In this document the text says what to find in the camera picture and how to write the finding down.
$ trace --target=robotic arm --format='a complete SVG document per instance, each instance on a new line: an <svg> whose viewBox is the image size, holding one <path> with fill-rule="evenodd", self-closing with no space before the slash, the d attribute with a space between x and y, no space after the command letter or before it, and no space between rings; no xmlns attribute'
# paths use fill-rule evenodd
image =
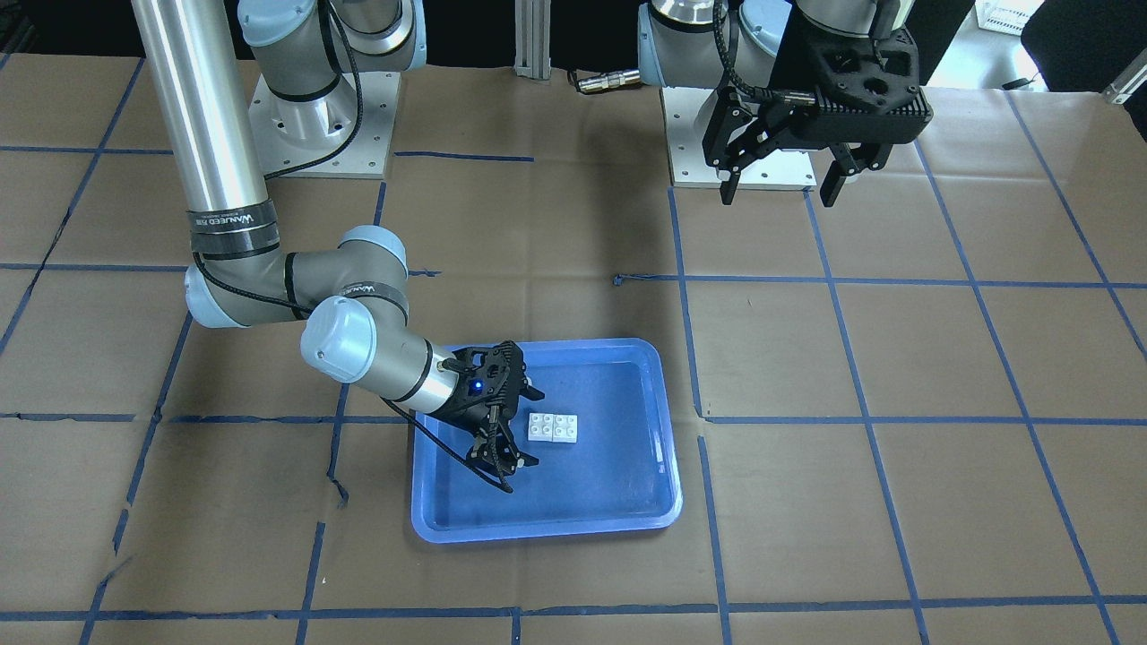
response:
<svg viewBox="0 0 1147 645"><path fill-rule="evenodd" d="M375 69L416 62L418 39L401 18L409 0L335 1L334 15L314 0L274 0L274 7L256 11L252 6L260 3L266 5L244 1L249 13L240 15L248 18L245 36L265 78L284 114L298 108L291 123L299 133L327 146L338 145L349 130L346 121L335 127L336 119L351 115L338 106L346 81L335 71L334 54L328 59L323 32L336 29L367 52L366 64ZM518 397L544 396L525 376L522 350L507 341L454 353L408 329L406 250L385 228L352 228L333 250L283 252L223 3L133 0L133 6L189 205L195 264L184 282L195 319L206 327L305 319L301 350L310 365L470 433L473 449L454 457L510 492L506 476L537 459L517 449L509 420ZM270 18L252 24L256 15ZM353 52L344 55L357 67Z"/></svg>
<svg viewBox="0 0 1147 645"><path fill-rule="evenodd" d="M702 148L732 203L741 172L781 149L828 148L820 196L880 170L931 121L912 0L651 0L639 14L641 80L715 90Z"/></svg>

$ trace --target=blue tray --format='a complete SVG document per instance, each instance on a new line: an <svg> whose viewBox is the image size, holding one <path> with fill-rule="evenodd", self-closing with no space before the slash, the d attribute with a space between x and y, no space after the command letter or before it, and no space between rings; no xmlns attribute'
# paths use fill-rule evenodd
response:
<svg viewBox="0 0 1147 645"><path fill-rule="evenodd" d="M507 495L415 433L411 521L419 536L442 544L673 523L681 482L657 350L638 339L520 344L546 398L521 399L510 429L540 464L507 477ZM530 412L577 414L577 443L526 441ZM461 454L474 443L453 426L418 419Z"/></svg>

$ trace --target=white block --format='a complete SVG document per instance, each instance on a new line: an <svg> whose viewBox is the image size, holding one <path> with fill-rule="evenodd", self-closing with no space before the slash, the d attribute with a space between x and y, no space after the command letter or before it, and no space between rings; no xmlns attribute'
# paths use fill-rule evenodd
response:
<svg viewBox="0 0 1147 645"><path fill-rule="evenodd" d="M577 443L577 415L531 412L525 438L553 443Z"/></svg>

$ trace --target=blue grid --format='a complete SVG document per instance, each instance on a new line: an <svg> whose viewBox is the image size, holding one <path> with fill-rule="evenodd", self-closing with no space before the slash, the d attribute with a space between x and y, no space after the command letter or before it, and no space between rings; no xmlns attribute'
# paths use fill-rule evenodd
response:
<svg viewBox="0 0 1147 645"><path fill-rule="evenodd" d="M9 56L5 55L0 59L0 70L7 63ZM11 320L2 336L0 339L0 352L3 351L8 340L11 336L13 329L19 320L19 317L28 304L32 295L32 290L38 281L40 274L44 271L148 271L148 272L181 272L185 270L182 266L136 266L136 265L52 265L48 264L48 256L50 256L60 235L63 232L69 218L76 204L83 194L85 186L91 179L92 172L99 158L103 154L171 154L170 150L125 150L125 149L109 149L106 148L106 143L111 135L111 132L122 114L123 107L126 103L131 91L135 84L139 76L142 61L136 65L131 80L128 81L127 88L125 90L123 98L116 109L116 112L109 124L107 132L104 133L101 145L97 148L32 148L32 147L0 147L2 150L21 150L21 151L71 151L71 153L85 153L92 154L93 160L85 173L76 194L72 199L71 205L68 209L63 220L60 224L60 228L56 232L55 239L49 247L48 252L45 256L44 262L39 265L33 264L0 264L0 269L6 270L30 270L36 271L32 282L29 285L25 294L17 306L16 312L13 314ZM963 264L965 271L967 273L967 280L895 280L895 279L874 279L874 278L834 278L832 275L830 266L828 263L827 252L825 250L824 242L820 238L819 226L816 219L816 209L812 207L811 200L809 200L807 194L805 195L806 208L809 210L810 223L813 226L814 236L817 240L818 251L821 257L821 262L825 270L825 277L733 277L733 275L687 275L685 273L684 258L681 254L681 240L680 230L677 220L676 201L673 199L672 189L669 191L670 211L672 217L673 226L673 238L674 244L677 247L677 261L678 261L678 273L676 275L650 275L650 274L624 274L618 275L615 279L615 283L619 283L623 280L676 280L679 282L680 298L682 306L682 316L686 332L686 343L687 352L689 359L689 367L692 372L692 386L694 404L697 409L699 415L701 412L700 407L700 388L696 376L696 358L693 344L693 329L692 320L689 317L688 309L688 294L687 283L689 282L704 282L704 281L760 281L760 282L811 282L811 283L824 283L828 286L829 294L833 300L834 310L837 317L837 324L844 343L850 371L853 378L853 384L857 390L858 402L860 403L861 415L860 417L710 417L707 420L715 423L856 423L864 425L869 440L869 446L873 452L874 465L877 469L881 481L882 492L884 494L884 500L887 510L889 513L890 523L892 527L894 537L897 541L897 547L900 553L902 565L904 567L906 584L910 590L910 599L907 600L856 600L856 601L830 601L830 603L729 603L727 600L725 584L724 584L724 567L720 557L720 539L717 526L717 514L716 514L716 500L712 491L711 474L708 460L708 449L705 445L704 437L699 437L699 459L702 466L702 477L705 489L705 506L709 519L711 547L713 554L713 568L717 583L717 604L690 604L690 605L622 605L622 606L556 606L556 607L545 607L539 609L523 609L521 607L453 607L453 608L353 608L353 609L313 609L311 607L314 593L315 577L318 573L318 566L322 552L322 539L325 533L325 524L318 522L315 527L314 543L312 546L310 565L307 570L307 582L304 589L303 601L298 609L265 609L265 611L248 611L248 612L219 612L219 613L194 613L194 612L142 612L142 611L103 611L100 605L102 603L103 595L107 590L108 584L114 580L119 568L126 565L126 561L119 565L119 568L107 574L96 585L95 592L92 598L91 607L88 611L45 611L45 612L0 612L0 622L36 622L36 621L70 621L70 622L83 622L84 630L80 638L80 644L86 644L92 635L94 624L100 621L148 621L148 620L266 620L266 619L279 619L279 620L296 620L298 621L297 630L297 643L304 643L306 636L306 629L309 621L314 620L338 620L338 619L369 619L369 617L391 617L391 619L403 619L403 617L442 617L442 619L454 619L454 617L509 617L510 619L510 643L516 644L521 642L521 620L523 617L531 616L587 616L587 615L637 615L637 614L718 614L723 628L723 638L725 643L732 643L732 634L728 624L728 616L733 613L774 613L774 612L852 612L852 611L883 611L883 609L912 609L918 622L918 628L920 630L920 637L922 643L928 643L927 628L923 621L922 609L933 608L966 608L966 607L1007 607L1007 606L1095 606L1103 619L1105 627L1108 630L1108 635L1113 644L1118 644L1118 636L1115 632L1114 625L1111 624L1110 617L1107 612L1108 605L1144 605L1147 604L1147 595L1116 595L1116 596L1105 596L1100 592L1098 584L1095 583L1094 576L1090 569L1086 557L1079 545L1078 537L1075 533L1075 528L1071 523L1070 516L1062 496L1059 492L1059 488L1055 483L1051 466L1044 454L1043 446L1039 442L1039 436L1036 430L1036 425L1105 425L1105 426L1133 426L1144 427L1147 426L1147 419L1077 419L1077 418L1038 418L1031 417L1024 405L1022 394L1020 393L1019 386L1016 384L1015 376L1011 370L1011 365L1007 360L1007 356L1004 351L1002 344L999 341L998 334L996 333L994 325L992 322L991 316L986 309L986 304L981 295L982 287L1029 287L1029 288L1102 288L1107 289L1110 294L1116 308L1119 310L1121 317L1123 318L1129 332L1134 339L1140 351L1144 350L1144 344L1141 339L1132 325L1130 318L1128 317L1118 296L1115 292L1116 288L1126 289L1145 289L1147 283L1122 283L1111 282L1108 280L1106 273L1103 272L1098 257L1092 251L1079 223L1075 218L1071 211L1070 204L1068 203L1066 196L1059 187L1058 181L1046 161L1043 157L1033 137L1023 122L1022 116L1012 103L1013 111L1015 112L1016 119L1020 126L1023 129L1025 137L1035 150L1037 157L1044 170L1047 172L1048 179L1051 180L1054 189L1060 196L1063 203L1064 210L1068 217L1071 219L1072 225L1076 228L1077 234L1082 243L1086 247L1089 256L1095 265L1097 272L1099 274L1099 282L1017 282L1017 281L978 281L975 279L970 264L968 263L967 256L963 254L962 244L955 232L954 225L952 224L951 217L947 213L946 204L944 203L943 195L936 185L935 177L931 173L928 162L924 158L923 151L920 149L919 143L916 145L918 154L922 163L924 164L926 172L931 182L933 189L936 194L937 203L941 211L945 218L945 223L949 226L949 231L952 235L953 243L957 246L959 251L961 263ZM486 156L486 155L455 155L450 153L429 153L429 151L409 151L409 153L396 153L396 156L436 156L436 157L448 157L448 158L463 158L463 160L475 160L475 161L510 161L510 162L532 162L532 157L500 157L500 156ZM374 222L377 224L382 217L383 200L385 196L385 182L380 186L380 194L377 207L375 210ZM426 272L412 272L414 274L422 275L436 275L438 272L426 271ZM980 304L981 312L984 318L984 322L992 336L993 343L999 353L999 358L1004 364L1005 371L1008 375L1009 384L1013 388L1016 401L1020 405L1021 415L1020 417L874 417L867 411L867 405L864 397L863 386L859 380L856 360L851 351L851 344L848 336L848 328L844 319L844 312L840 304L840 298L836 295L836 285L840 283L879 283L879 285L935 285L935 286L952 286L952 287L966 287L972 288L976 294L977 303ZM165 402L167 390L171 386L171 381L175 373L179 358L182 353L184 345L186 343L187 334L190 327L190 317L186 317L182 321L175 347L172 352L171 360L169 363L167 373L164 378L164 382L161 387L159 395L156 401L155 410L149 420L148 432L146 434L143 444L140 449L140 454L136 460L136 466L133 472L132 482L128 487L126 495L126 506L120 513L119 521L117 522L117 528L115 536L112 537L114 545L118 550L119 541L123 537L123 531L126 527L130 507L133 505L135 495L138 494L139 485L142 477L143 467L146 464L146 458L148 450L150 448L151 438L154 437L155 429L158 423L163 420L162 407ZM342 489L337 479L335 477L335 469L337 466L338 445L341 428L345 423L399 423L403 420L395 417L354 417L345 414L348 388L343 387L340 391L340 398L337 404L337 410L333 417L278 417L278 418L264 418L264 417L247 417L247 415L217 415L217 417L193 417L184 415L169 419L169 422L192 422L192 423L251 423L251 422L282 422L282 423L331 423L333 435L331 435L331 451L330 451L330 464L328 468L328 476L331 482L340 488L341 495L344 495L345 490ZM18 412L3 412L0 413L0 418L16 418L26 421L56 421L62 419L71 419L77 421L88 421L88 422L125 422L134 420L133 414L84 414L84 413L18 413ZM908 554L904 546L903 536L899 531L899 526L896 516L895 505L892 504L891 495L889 492L887 477L883 473L883 464L880 456L880 448L876 442L876 437L873 433L873 426L875 423L1024 423L1028 427L1029 434L1031 436L1033 449L1036 450L1037 457L1040 461L1040 466L1047 479L1048 485L1055 498L1056 506L1062 516L1064 528L1068 531L1072 545L1076 549L1076 553L1079 558L1079 564L1085 573L1089 585L1092 593L1090 596L1031 596L1031 597L985 597L985 598L919 598L915 591L911 566L908 562Z"/></svg>

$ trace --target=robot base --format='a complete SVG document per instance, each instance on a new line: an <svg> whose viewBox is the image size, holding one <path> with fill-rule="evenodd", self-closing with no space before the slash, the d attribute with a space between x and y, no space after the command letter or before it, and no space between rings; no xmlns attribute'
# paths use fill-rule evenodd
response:
<svg viewBox="0 0 1147 645"><path fill-rule="evenodd" d="M717 170L705 163L701 139L709 125L716 100L712 90L663 87L661 101L665 116L665 140L669 143L673 186L680 188L717 188ZM754 162L741 173L742 191L804 191L817 186L809 154L778 150Z"/></svg>
<svg viewBox="0 0 1147 645"><path fill-rule="evenodd" d="M354 85L351 75L348 83ZM354 141L337 157L288 174L287 177L327 177L342 179L384 179L387 161L390 158L391 134L395 131L395 111L398 108L398 88L401 81L398 72L361 72L362 79L362 127ZM280 135L272 121L271 90L263 78L255 88L249 116L255 134L255 146L259 151L263 172L274 172L299 163L319 158L330 150L314 150L291 145Z"/></svg>

